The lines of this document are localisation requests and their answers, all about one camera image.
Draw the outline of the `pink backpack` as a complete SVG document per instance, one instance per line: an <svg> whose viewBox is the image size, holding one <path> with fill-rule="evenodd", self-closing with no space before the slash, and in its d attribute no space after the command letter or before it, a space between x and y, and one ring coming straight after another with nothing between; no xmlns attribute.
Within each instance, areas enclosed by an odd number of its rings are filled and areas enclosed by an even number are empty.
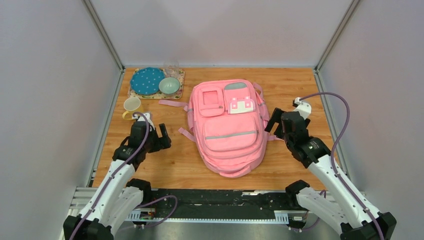
<svg viewBox="0 0 424 240"><path fill-rule="evenodd" d="M189 102L161 99L161 105L182 107L188 129L178 131L196 143L211 171L239 178L258 167L269 141L270 114L257 83L245 79L206 81L196 85Z"/></svg>

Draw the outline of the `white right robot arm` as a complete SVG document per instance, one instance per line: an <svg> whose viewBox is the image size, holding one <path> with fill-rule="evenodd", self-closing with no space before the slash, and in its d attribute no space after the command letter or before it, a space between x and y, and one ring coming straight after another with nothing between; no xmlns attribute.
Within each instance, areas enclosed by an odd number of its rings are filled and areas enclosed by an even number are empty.
<svg viewBox="0 0 424 240"><path fill-rule="evenodd" d="M340 166L331 159L331 151L319 138L309 135L310 120L298 111L275 108L265 128L283 140L294 159L313 173L334 201L317 193L307 182L298 180L285 188L285 203L293 210L304 208L331 226L342 240L389 240L397 220L390 212L381 212L355 187Z"/></svg>

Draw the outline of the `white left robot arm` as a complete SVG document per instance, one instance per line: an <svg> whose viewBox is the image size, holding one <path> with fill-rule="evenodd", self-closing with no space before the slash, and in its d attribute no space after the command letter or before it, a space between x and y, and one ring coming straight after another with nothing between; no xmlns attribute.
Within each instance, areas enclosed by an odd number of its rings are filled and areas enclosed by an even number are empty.
<svg viewBox="0 0 424 240"><path fill-rule="evenodd" d="M135 121L127 136L114 151L108 172L91 199L78 215L69 215L63 223L66 240L113 240L138 207L153 201L150 182L133 178L148 153L171 147L166 125L159 124L161 136L146 120Z"/></svg>

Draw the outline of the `yellow mug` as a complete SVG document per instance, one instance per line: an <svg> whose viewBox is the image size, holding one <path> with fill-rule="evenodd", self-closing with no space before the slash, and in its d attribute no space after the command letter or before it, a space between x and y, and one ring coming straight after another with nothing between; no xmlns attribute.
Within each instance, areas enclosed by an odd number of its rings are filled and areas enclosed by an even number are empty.
<svg viewBox="0 0 424 240"><path fill-rule="evenodd" d="M135 112L144 112L141 99L138 97L129 97L123 103L124 113L122 118L124 120L132 120Z"/></svg>

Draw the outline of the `floral tray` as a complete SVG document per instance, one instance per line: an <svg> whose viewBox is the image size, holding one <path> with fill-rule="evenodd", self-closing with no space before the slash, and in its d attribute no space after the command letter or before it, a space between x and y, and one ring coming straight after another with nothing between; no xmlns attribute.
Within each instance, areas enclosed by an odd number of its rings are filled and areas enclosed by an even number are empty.
<svg viewBox="0 0 424 240"><path fill-rule="evenodd" d="M133 75L131 77L131 80L129 81L130 83L130 87L128 88L127 91L127 96L128 97L137 97L139 99L165 99L165 100L176 100L176 99L180 99L183 96L183 91L184 91L184 81L185 81L185 75L186 72L184 69L180 69L179 70L179 76L178 76L178 81L180 82L180 87L177 90L176 93L172 93L172 94L164 94L162 93L159 89L157 89L157 92L154 94L148 94L148 95L144 95L144 94L138 94L132 87L132 80L133 78L138 74L141 73L142 70L144 70L144 68L136 68L133 71Z"/></svg>

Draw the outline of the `blue dotted plate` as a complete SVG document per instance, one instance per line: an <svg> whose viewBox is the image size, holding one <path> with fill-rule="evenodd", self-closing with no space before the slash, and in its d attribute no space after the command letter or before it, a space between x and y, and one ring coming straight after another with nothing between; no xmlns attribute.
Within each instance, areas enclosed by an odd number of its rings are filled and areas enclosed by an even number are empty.
<svg viewBox="0 0 424 240"><path fill-rule="evenodd" d="M131 89L138 95L153 95L159 90L159 83L165 78L165 73L156 67L146 67L136 70L130 80Z"/></svg>

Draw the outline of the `light green bowl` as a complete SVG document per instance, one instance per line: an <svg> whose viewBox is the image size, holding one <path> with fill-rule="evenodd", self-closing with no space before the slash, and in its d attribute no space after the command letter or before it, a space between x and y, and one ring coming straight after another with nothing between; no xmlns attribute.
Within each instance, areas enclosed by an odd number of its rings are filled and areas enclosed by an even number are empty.
<svg viewBox="0 0 424 240"><path fill-rule="evenodd" d="M173 95L181 87L180 81L175 77L166 77L159 82L158 89L164 95Z"/></svg>

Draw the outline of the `clear drinking glass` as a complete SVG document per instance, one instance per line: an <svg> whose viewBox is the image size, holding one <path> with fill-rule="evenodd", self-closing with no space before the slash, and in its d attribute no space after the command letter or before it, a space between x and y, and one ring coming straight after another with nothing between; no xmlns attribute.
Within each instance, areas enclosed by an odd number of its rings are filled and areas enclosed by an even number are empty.
<svg viewBox="0 0 424 240"><path fill-rule="evenodd" d="M180 66L177 60L165 61L163 68L167 77L178 78L180 76Z"/></svg>

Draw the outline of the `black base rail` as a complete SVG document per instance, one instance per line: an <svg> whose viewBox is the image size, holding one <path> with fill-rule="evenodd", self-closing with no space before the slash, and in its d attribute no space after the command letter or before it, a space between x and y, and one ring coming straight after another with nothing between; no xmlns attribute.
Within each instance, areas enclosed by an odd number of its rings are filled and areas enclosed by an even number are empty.
<svg viewBox="0 0 424 240"><path fill-rule="evenodd" d="M283 190L153 189L127 217L136 225L166 223L275 224L304 227L310 211Z"/></svg>

